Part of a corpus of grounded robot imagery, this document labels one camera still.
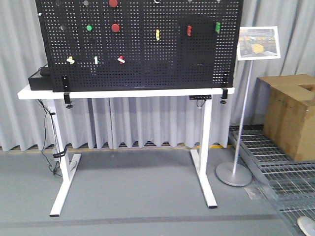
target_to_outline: black pegboard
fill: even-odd
[[[243,0],[108,2],[36,0],[54,91],[232,87]]]

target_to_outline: round base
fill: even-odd
[[[297,219],[297,224],[306,236],[315,236],[315,221],[306,217],[301,216]]]
[[[243,187],[252,181],[251,172],[239,164],[237,164],[235,175],[233,175],[232,162],[219,164],[216,168],[216,174],[219,180],[234,187]]]

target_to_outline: standing desk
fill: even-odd
[[[234,88],[228,88],[228,94],[233,94]],[[119,98],[119,97],[163,97],[163,96],[189,96],[189,95],[219,95],[222,94],[221,88],[195,88],[195,89],[161,89],[161,90],[124,90],[124,91],[87,91],[87,92],[71,92],[70,98]],[[30,85],[25,86],[20,92],[18,97],[21,100],[36,100],[46,99],[48,109],[52,113],[56,113],[55,99],[63,99],[63,92],[52,92],[51,90],[37,90],[32,91]],[[202,133],[200,139],[199,152],[195,149],[190,150],[191,157],[194,162],[194,166],[197,171],[198,179],[201,189],[203,191],[204,198],[208,208],[216,208],[217,202],[210,187],[208,178],[206,176],[208,149],[209,149],[209,135],[211,124],[211,111],[212,100],[206,100],[203,109],[202,119]],[[58,114],[52,116],[55,123],[55,135],[58,138],[58,144],[60,152],[64,151],[65,143],[63,143]],[[70,166],[70,158],[68,153],[61,158],[60,169],[63,174],[63,183],[59,189],[53,207],[50,211],[50,216],[60,216],[63,205],[65,203],[68,191],[73,181],[75,172],[81,159],[81,154],[74,154],[72,161],[76,161],[77,164],[74,168]]]

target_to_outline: gray floor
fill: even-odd
[[[82,152],[60,217],[49,212],[62,182],[39,153],[0,152],[0,236],[287,236],[264,198],[221,183],[212,149],[207,175],[219,208],[206,208],[187,149]]]

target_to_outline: cardboard box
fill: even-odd
[[[264,133],[295,161],[315,160],[315,78],[260,77],[271,86]]]

